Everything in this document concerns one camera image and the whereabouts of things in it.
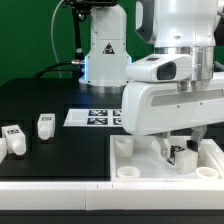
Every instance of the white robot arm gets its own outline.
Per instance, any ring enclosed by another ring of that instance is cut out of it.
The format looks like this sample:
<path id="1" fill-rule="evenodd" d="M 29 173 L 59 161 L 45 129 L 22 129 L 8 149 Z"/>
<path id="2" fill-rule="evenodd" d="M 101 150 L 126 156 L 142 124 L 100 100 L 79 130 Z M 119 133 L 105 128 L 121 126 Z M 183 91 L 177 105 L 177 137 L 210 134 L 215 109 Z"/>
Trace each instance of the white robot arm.
<path id="1" fill-rule="evenodd" d="M 155 54 L 126 69 L 124 129 L 150 135 L 224 121 L 224 74 L 213 72 L 218 0 L 138 0 L 136 29 Z"/>

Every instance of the green backdrop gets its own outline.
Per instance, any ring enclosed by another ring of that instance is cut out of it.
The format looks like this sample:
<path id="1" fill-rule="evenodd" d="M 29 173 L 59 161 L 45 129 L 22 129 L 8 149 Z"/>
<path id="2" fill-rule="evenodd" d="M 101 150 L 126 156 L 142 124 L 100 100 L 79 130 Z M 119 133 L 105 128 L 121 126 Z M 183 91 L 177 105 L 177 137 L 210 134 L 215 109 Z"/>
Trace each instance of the green backdrop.
<path id="1" fill-rule="evenodd" d="M 50 40 L 51 18 L 59 0 L 1 0 L 0 7 L 0 85 L 14 78 L 32 77 L 55 63 Z M 134 60 L 153 51 L 135 34 L 135 0 L 119 0 L 127 12 L 127 52 Z M 85 53 L 90 47 L 89 20 L 81 24 Z M 60 61 L 74 56 L 71 9 L 60 8 L 55 22 L 55 43 Z M 216 59 L 224 63 L 223 48 Z"/>

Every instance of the warning label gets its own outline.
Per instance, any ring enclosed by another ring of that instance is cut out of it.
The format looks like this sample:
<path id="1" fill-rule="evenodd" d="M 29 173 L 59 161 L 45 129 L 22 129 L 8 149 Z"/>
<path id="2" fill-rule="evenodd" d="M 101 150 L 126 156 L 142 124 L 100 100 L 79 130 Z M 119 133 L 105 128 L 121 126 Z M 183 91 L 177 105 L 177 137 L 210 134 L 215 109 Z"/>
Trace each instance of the warning label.
<path id="1" fill-rule="evenodd" d="M 103 54 L 115 54 L 110 43 L 107 44 L 106 48 L 103 51 Z"/>

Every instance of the white cup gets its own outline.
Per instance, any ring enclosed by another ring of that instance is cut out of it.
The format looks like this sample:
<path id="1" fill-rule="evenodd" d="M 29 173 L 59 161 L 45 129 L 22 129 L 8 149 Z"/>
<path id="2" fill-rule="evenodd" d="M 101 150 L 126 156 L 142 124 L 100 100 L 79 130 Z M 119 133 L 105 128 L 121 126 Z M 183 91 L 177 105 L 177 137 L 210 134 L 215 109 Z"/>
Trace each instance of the white cup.
<path id="1" fill-rule="evenodd" d="M 195 176 L 197 179 L 218 179 L 219 172 L 210 167 L 199 167 L 195 170 Z"/>
<path id="2" fill-rule="evenodd" d="M 134 140 L 128 137 L 115 139 L 115 154 L 119 157 L 130 157 L 133 155 Z"/>
<path id="3" fill-rule="evenodd" d="M 139 178 L 140 170 L 134 166 L 122 166 L 117 170 L 117 177 L 120 178 Z"/>

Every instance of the black table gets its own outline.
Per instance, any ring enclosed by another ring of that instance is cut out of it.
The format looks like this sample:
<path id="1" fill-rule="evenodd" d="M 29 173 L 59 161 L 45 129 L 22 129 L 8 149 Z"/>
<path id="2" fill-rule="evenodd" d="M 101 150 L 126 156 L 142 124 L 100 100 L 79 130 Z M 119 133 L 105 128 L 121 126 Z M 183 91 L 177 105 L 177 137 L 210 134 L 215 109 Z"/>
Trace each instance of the black table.
<path id="1" fill-rule="evenodd" d="M 70 108 L 119 109 L 121 99 L 121 94 L 80 90 L 69 79 L 16 79 L 6 83 L 0 88 L 0 127 L 18 124 L 26 135 L 27 153 L 6 157 L 0 181 L 109 181 L 109 137 L 127 133 L 123 128 L 63 127 L 63 123 Z M 56 114 L 55 137 L 48 141 L 37 137 L 41 113 Z M 215 126 L 208 131 L 214 138 L 216 132 Z M 223 221 L 224 211 L 0 211 L 0 223 Z"/>

